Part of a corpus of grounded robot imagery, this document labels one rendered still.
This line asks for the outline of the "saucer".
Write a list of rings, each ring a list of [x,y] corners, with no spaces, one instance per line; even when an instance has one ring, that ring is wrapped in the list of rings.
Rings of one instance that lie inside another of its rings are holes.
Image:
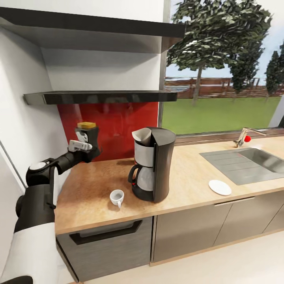
[[[217,193],[222,195],[230,195],[231,188],[222,181],[212,180],[209,182],[209,186]]]

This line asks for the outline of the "coffee cup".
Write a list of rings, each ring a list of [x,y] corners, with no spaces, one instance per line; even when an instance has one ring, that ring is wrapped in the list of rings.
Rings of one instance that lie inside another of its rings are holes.
[[[118,207],[121,207],[121,203],[124,198],[124,193],[122,190],[114,190],[110,194],[110,200],[112,201],[113,204],[118,205]]]

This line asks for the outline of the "bottle of coffee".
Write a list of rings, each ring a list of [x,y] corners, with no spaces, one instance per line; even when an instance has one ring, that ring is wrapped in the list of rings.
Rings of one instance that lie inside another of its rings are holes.
[[[97,147],[95,153],[90,156],[91,160],[101,155],[99,146],[97,144],[97,137],[99,133],[99,127],[96,127],[94,122],[81,122],[77,124],[77,128],[74,128],[76,135],[80,142],[88,143],[92,145],[92,149]]]

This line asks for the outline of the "paper coffee filter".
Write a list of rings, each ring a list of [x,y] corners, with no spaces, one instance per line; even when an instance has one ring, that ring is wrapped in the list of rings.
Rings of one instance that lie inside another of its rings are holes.
[[[135,138],[135,140],[146,145],[147,147],[150,147],[151,129],[142,128],[132,132],[132,135]]]

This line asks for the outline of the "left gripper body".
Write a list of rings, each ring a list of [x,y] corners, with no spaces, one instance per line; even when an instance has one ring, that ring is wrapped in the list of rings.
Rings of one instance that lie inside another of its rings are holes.
[[[91,162],[90,152],[84,149],[75,152],[68,151],[67,153],[63,154],[63,156],[65,156],[70,161],[71,168],[78,163]]]

